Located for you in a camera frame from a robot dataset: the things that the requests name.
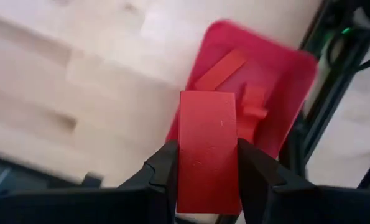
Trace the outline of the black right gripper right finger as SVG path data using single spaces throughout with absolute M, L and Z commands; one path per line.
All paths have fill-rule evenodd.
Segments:
M 238 170 L 246 223 L 370 223 L 370 189 L 314 185 L 245 139 Z

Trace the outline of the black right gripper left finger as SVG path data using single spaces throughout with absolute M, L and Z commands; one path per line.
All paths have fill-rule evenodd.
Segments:
M 86 185 L 0 196 L 0 223 L 173 223 L 178 142 L 166 142 L 118 187 Z

